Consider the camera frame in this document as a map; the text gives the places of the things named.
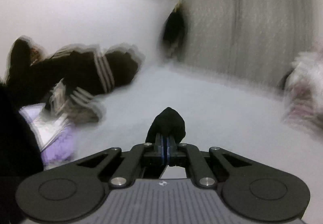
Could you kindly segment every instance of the logo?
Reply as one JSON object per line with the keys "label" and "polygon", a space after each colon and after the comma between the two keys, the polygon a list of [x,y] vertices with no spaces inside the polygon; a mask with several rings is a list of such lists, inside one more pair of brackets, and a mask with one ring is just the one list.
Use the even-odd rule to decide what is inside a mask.
{"label": "logo", "polygon": [[161,186],[166,186],[168,183],[166,182],[166,181],[161,181],[161,182],[159,182],[159,185],[161,185]]}

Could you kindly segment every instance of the gray textured grip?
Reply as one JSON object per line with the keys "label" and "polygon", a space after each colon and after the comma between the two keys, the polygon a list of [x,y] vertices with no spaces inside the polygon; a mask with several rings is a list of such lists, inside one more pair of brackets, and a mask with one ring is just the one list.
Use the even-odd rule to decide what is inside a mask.
{"label": "gray textured grip", "polygon": [[[138,179],[113,190],[92,215],[75,224],[250,224],[231,212],[214,190],[195,187],[190,179]],[[303,224],[294,220],[289,224]]]}

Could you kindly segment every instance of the black object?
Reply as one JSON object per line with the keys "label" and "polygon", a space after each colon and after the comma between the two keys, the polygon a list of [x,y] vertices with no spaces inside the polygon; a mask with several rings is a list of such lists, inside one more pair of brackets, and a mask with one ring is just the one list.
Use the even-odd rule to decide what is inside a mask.
{"label": "black object", "polygon": [[178,112],[170,107],[161,112],[151,124],[146,142],[155,143],[156,134],[174,136],[175,142],[180,143],[185,137],[185,122]]}
{"label": "black object", "polygon": [[278,83],[278,88],[282,91],[285,90],[286,88],[286,82],[289,78],[289,76],[293,73],[294,69],[289,70],[284,76],[283,78],[280,80],[280,82]]}
{"label": "black object", "polygon": [[75,90],[81,88],[92,99],[133,80],[140,63],[133,59],[130,50],[121,50],[101,56],[95,49],[83,50],[74,46],[71,50],[61,49],[51,57],[30,65],[33,53],[31,43],[25,38],[18,38],[10,52],[6,82],[11,98],[19,108],[42,103],[63,79],[66,97],[78,99],[84,107],[88,102],[84,102],[84,97],[79,98],[80,94],[75,95]]}
{"label": "black object", "polygon": [[180,60],[183,55],[186,32],[187,19],[183,5],[178,4],[168,16],[162,33],[162,44],[167,57],[176,55]]}
{"label": "black object", "polygon": [[44,168],[35,135],[1,82],[0,106],[0,223],[17,224],[24,218],[15,200],[18,185]]}
{"label": "black object", "polygon": [[[167,108],[152,127],[180,118]],[[182,139],[185,127],[172,131],[176,126],[165,132]],[[153,132],[154,144],[109,148],[29,177],[17,190],[19,207],[41,223],[303,223],[310,192],[299,178]],[[187,178],[159,180],[167,165],[184,167]]]}

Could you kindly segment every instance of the black glove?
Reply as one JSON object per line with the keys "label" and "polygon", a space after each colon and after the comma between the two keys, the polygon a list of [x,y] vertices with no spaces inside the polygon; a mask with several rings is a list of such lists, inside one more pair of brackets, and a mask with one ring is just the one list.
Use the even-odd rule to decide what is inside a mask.
{"label": "black glove", "polygon": [[155,143],[157,133],[164,137],[171,135],[176,143],[180,143],[186,135],[185,122],[176,110],[168,107],[151,124],[146,142]]}

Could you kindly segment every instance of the metal screw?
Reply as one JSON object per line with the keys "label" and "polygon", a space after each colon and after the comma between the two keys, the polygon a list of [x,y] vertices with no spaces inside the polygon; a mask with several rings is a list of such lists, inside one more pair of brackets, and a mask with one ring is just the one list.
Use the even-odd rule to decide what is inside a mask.
{"label": "metal screw", "polygon": [[203,186],[211,186],[215,183],[215,180],[211,177],[203,177],[200,179],[200,184]]}
{"label": "metal screw", "polygon": [[111,179],[111,184],[115,186],[122,186],[127,182],[127,180],[124,177],[114,177]]}

